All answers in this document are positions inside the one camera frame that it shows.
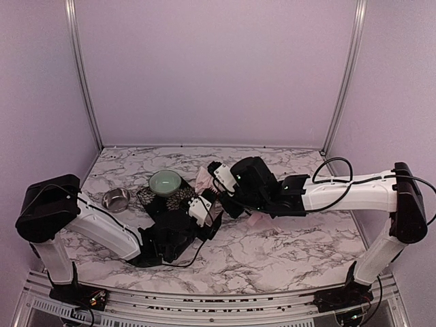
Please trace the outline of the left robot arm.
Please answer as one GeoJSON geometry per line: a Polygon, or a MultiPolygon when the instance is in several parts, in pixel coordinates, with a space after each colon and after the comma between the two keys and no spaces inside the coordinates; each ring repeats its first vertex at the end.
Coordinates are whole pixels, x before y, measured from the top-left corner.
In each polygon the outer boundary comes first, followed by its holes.
{"type": "Polygon", "coordinates": [[[96,207],[79,189],[79,178],[66,174],[27,188],[15,228],[35,248],[53,287],[78,289],[76,265],[68,258],[59,232],[79,233],[138,268],[171,266],[195,239],[205,243],[221,227],[216,195],[204,190],[184,198],[176,210],[163,209],[153,225],[133,231],[96,207]]]}

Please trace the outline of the aluminium frame post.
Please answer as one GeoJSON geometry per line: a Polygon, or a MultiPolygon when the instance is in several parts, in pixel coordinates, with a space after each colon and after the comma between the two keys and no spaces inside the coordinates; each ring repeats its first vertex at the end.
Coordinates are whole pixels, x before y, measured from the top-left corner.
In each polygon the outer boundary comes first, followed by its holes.
{"type": "Polygon", "coordinates": [[[341,79],[339,93],[335,102],[332,118],[328,126],[323,147],[320,151],[323,156],[327,156],[333,146],[334,139],[339,130],[341,118],[345,110],[347,96],[356,69],[358,55],[362,43],[362,34],[364,31],[364,20],[367,13],[367,6],[368,1],[358,0],[356,2],[352,33],[345,61],[345,69],[341,79]]]}
{"type": "Polygon", "coordinates": [[[84,109],[89,121],[96,149],[100,153],[104,149],[104,145],[97,124],[97,118],[93,107],[91,92],[89,90],[89,84],[82,55],[80,33],[78,29],[78,21],[76,15],[76,2],[74,0],[65,0],[65,11],[67,16],[67,25],[69,28],[70,39],[72,43],[74,64],[78,76],[78,84],[80,87],[82,100],[84,102],[84,109]]]}

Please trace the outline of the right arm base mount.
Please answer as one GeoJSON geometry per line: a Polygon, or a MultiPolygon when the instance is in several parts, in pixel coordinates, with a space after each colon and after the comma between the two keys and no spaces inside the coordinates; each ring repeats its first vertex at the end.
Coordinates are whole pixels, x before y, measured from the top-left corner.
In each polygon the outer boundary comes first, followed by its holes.
{"type": "Polygon", "coordinates": [[[370,289],[369,285],[351,282],[341,287],[316,291],[312,303],[320,313],[345,309],[371,302],[374,297],[370,289]]]}

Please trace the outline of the pink and black umbrella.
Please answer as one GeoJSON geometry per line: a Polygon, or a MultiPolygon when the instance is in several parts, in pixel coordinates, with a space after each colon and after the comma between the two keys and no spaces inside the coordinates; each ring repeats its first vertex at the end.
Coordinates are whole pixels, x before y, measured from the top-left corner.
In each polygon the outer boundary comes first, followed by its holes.
{"type": "MultiPolygon", "coordinates": [[[[211,188],[215,190],[213,187],[212,176],[207,172],[205,167],[201,167],[198,170],[198,174],[196,177],[196,181],[194,184],[194,189],[196,193],[202,193],[205,189],[211,188]]],[[[259,212],[248,212],[248,220],[247,224],[251,227],[264,227],[269,230],[275,230],[276,232],[280,232],[281,229],[278,228],[273,220],[267,215],[259,212]]]]}

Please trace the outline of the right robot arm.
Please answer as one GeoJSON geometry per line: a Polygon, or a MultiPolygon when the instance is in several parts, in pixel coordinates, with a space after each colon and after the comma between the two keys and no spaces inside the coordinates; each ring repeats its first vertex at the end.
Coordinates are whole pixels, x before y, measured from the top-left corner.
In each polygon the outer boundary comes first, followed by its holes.
{"type": "Polygon", "coordinates": [[[428,232],[422,192],[404,162],[376,174],[318,180],[308,174],[289,175],[282,181],[260,157],[246,157],[232,167],[211,169],[221,190],[221,202],[231,217],[245,209],[270,217],[304,217],[325,211],[384,211],[388,221],[364,255],[349,268],[346,286],[363,289],[410,244],[428,232]]]}

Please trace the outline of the front aluminium rail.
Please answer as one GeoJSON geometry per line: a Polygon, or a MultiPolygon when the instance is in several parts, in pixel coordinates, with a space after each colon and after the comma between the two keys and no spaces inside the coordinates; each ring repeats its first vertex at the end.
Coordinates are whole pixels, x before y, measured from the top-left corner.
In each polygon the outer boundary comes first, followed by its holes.
{"type": "Polygon", "coordinates": [[[104,311],[80,310],[49,297],[50,282],[31,271],[20,295],[13,326],[409,326],[392,275],[374,283],[373,301],[336,311],[314,305],[317,288],[270,294],[195,295],[109,287],[104,311]]]}

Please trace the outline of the left aluminium frame post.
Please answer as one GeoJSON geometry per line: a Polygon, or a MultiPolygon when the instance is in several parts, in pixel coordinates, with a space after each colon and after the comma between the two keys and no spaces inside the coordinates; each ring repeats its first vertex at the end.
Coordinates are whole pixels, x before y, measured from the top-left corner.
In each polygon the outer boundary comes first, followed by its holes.
{"type": "Polygon", "coordinates": [[[89,84],[82,55],[80,33],[78,29],[78,21],[76,15],[76,2],[74,0],[65,0],[65,11],[67,16],[67,25],[69,28],[70,39],[72,43],[74,64],[78,76],[78,84],[80,87],[82,100],[84,102],[84,109],[89,121],[96,149],[100,153],[104,149],[104,145],[97,124],[97,118],[93,107],[91,92],[89,90],[89,84]]]}

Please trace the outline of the black floral square plate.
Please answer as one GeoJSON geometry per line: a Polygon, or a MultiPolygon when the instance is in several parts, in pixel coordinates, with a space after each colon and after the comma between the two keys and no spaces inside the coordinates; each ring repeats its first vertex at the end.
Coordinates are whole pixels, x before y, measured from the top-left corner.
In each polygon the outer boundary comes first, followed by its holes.
{"type": "Polygon", "coordinates": [[[186,210],[188,208],[188,201],[195,195],[195,189],[185,180],[182,180],[181,186],[176,193],[167,198],[153,193],[150,187],[141,187],[136,192],[136,198],[143,211],[152,219],[155,219],[164,212],[177,211],[179,209],[186,210]]]}

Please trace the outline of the right aluminium frame post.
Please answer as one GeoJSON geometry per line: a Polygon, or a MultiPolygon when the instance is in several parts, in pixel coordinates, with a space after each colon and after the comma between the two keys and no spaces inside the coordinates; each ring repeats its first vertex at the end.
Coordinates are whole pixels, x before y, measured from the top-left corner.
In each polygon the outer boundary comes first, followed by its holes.
{"type": "Polygon", "coordinates": [[[334,139],[339,130],[341,118],[345,110],[347,96],[356,69],[358,55],[362,43],[362,34],[364,31],[364,20],[367,13],[367,6],[368,1],[358,0],[356,2],[352,33],[345,61],[345,69],[341,79],[339,93],[335,102],[332,118],[328,126],[323,147],[320,151],[323,156],[327,156],[333,146],[334,139]]]}

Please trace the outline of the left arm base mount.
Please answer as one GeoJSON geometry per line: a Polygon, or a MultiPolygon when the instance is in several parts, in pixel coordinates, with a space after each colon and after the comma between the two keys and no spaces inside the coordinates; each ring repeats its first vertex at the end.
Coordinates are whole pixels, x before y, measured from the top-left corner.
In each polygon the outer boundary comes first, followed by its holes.
{"type": "Polygon", "coordinates": [[[86,309],[104,311],[108,301],[108,290],[83,284],[54,285],[49,297],[86,309]]]}

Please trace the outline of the small steel bowl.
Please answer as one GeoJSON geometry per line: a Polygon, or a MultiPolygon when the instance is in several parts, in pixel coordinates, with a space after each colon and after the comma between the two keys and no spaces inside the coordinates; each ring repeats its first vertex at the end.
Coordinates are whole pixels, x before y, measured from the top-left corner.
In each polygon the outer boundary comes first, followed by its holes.
{"type": "Polygon", "coordinates": [[[110,213],[121,213],[128,208],[130,200],[130,192],[125,188],[117,187],[103,195],[102,206],[110,213]]]}

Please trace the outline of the green ceramic bowl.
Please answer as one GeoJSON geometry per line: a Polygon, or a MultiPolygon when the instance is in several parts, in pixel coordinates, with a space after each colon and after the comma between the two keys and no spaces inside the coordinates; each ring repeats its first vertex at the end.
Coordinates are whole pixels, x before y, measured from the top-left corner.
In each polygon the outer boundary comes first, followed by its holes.
{"type": "Polygon", "coordinates": [[[172,170],[160,170],[149,178],[149,188],[156,195],[168,198],[181,186],[181,176],[172,170]]]}

